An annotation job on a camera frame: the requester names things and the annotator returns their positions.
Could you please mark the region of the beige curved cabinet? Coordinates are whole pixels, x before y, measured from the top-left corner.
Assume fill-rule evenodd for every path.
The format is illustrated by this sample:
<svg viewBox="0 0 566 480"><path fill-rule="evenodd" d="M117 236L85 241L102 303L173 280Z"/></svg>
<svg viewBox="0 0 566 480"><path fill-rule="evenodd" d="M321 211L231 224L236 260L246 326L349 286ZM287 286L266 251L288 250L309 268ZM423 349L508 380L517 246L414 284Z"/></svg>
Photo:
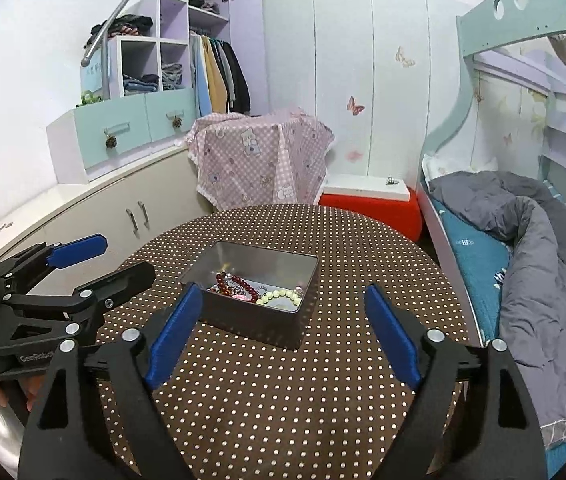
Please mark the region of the beige curved cabinet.
<svg viewBox="0 0 566 480"><path fill-rule="evenodd" d="M187 148L166 148L88 184L59 184L0 220L0 262L38 243L68 243L102 234L104 255L53 272L32 290L67 295L115 271L154 237L211 214L197 192L197 171Z"/></svg>

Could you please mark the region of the grey duvet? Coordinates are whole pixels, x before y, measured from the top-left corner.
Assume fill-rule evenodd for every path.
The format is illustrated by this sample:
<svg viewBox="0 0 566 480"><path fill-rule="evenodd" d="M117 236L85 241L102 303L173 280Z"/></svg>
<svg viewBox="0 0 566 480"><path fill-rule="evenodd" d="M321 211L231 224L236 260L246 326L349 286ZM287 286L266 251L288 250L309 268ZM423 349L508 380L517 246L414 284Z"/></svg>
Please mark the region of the grey duvet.
<svg viewBox="0 0 566 480"><path fill-rule="evenodd" d="M454 172L429 191L474 228L513 245L499 335L536 409L544 444L566 441L566 206L538 180L507 171Z"/></svg>

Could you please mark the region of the mint drawer unit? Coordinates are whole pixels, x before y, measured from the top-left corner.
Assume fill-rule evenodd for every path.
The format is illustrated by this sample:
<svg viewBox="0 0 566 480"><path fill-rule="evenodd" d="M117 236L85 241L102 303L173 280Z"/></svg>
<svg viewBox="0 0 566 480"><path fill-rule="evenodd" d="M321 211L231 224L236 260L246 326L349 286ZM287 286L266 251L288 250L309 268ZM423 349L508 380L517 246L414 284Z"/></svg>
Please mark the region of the mint drawer unit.
<svg viewBox="0 0 566 480"><path fill-rule="evenodd" d="M87 184L168 148L194 124L191 88L143 93L70 110L48 125L60 184Z"/></svg>

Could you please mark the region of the dark metal tin box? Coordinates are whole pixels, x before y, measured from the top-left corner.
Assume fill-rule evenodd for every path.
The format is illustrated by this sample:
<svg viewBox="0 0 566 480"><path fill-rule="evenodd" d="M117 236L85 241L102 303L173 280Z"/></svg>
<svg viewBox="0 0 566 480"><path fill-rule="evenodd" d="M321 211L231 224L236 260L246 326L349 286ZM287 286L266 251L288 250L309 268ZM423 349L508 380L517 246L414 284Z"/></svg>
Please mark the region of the dark metal tin box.
<svg viewBox="0 0 566 480"><path fill-rule="evenodd" d="M218 240L183 272L202 290L200 320L278 348L300 348L318 301L320 260Z"/></svg>

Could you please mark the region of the teal bed sheet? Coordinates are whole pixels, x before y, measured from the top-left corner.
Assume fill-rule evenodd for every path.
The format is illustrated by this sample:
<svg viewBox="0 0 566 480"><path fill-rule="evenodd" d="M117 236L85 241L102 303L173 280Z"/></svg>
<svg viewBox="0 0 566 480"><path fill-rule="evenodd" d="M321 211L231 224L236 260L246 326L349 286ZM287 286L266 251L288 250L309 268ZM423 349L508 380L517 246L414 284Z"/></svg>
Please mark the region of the teal bed sheet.
<svg viewBox="0 0 566 480"><path fill-rule="evenodd" d="M440 193L428 195L432 206L440 217L447 234L448 248L453 252L453 265L458 268L472 303L479 333L486 339L499 335L501 310L501 283L496 274L507 270L512 258L512 248L492 235L478 230L462 216L448 207ZM554 231L557 244L557 262L560 267L560 284L566 287L566 206L547 192L542 191L534 200L545 211L543 221ZM566 299L566 289L562 292ZM549 327L548 341L543 347L557 364L550 369L556 380L566 380L566 306L557 313L560 326ZM566 465L566 402L556 411L548 427L550 447L545 450L548 473L552 476Z"/></svg>

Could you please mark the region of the brown polka dot tablecloth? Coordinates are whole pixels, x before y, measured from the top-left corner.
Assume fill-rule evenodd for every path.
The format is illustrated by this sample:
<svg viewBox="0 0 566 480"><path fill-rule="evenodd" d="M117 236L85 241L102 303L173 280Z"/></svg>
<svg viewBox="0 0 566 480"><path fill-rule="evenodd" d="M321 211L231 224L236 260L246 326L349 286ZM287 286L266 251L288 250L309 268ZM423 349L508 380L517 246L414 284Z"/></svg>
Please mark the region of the brown polka dot tablecloth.
<svg viewBox="0 0 566 480"><path fill-rule="evenodd" d="M456 340L460 303L423 249L371 218L335 208L264 205L186 222L146 242L156 280L108 315L100 340L143 325L179 295L179 279L218 240L314 255L318 302L290 351L198 325L154 394L170 437L199 479L367 479L413 396L397 380L363 311L376 283L399 307Z"/></svg>

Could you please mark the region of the purple white shelf unit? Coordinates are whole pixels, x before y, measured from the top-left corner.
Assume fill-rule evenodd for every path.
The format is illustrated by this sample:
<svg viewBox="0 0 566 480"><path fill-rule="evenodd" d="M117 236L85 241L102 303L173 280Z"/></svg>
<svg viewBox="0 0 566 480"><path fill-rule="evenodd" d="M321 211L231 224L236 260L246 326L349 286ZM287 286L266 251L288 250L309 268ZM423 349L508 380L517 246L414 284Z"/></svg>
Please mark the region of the purple white shelf unit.
<svg viewBox="0 0 566 480"><path fill-rule="evenodd" d="M182 67L180 88L192 84L191 34L230 39L232 0L122 0L116 15L104 21L104 34L93 32L81 60L81 92L105 100L122 98L123 77L158 77L164 91L164 68Z"/></svg>

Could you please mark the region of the pink bear patterned cloth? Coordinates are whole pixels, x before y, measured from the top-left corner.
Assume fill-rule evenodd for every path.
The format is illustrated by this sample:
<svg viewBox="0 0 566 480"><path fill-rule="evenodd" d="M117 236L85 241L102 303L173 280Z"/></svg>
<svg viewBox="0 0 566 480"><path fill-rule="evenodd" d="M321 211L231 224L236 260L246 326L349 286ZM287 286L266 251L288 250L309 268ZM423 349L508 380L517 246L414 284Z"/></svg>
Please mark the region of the pink bear patterned cloth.
<svg viewBox="0 0 566 480"><path fill-rule="evenodd" d="M185 137L197 192L220 211L317 203L334 140L330 128L300 108L258 117L212 113Z"/></svg>

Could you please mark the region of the hanging clothes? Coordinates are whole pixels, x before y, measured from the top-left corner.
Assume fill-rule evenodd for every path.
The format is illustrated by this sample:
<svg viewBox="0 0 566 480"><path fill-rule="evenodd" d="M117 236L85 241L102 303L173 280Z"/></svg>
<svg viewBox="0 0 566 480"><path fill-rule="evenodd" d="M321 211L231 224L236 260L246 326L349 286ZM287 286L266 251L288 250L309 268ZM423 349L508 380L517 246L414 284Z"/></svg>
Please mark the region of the hanging clothes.
<svg viewBox="0 0 566 480"><path fill-rule="evenodd" d="M191 30L190 51L197 116L249 115L251 98L247 80L231 44Z"/></svg>

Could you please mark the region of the red white storage stool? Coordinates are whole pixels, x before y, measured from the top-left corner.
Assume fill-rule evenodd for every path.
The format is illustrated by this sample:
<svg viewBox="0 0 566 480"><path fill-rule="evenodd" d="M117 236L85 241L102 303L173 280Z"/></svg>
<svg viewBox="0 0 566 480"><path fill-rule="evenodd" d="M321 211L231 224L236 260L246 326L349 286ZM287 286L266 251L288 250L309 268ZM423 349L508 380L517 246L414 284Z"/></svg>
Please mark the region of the red white storage stool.
<svg viewBox="0 0 566 480"><path fill-rule="evenodd" d="M319 204L364 214L391 226L412 242L417 242L423 231L416 194L401 179L330 174Z"/></svg>

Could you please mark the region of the teal bunk bed frame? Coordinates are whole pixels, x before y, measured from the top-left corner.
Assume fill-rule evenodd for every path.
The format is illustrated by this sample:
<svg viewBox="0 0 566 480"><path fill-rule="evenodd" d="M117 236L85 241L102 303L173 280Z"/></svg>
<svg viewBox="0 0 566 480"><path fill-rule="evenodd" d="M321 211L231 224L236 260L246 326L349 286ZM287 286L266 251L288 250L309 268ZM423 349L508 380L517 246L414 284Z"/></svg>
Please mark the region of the teal bunk bed frame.
<svg viewBox="0 0 566 480"><path fill-rule="evenodd" d="M484 0L455 19L458 95L448 116L427 133L420 154L438 152L458 134L475 99L474 56L545 38L566 66L566 0Z"/></svg>

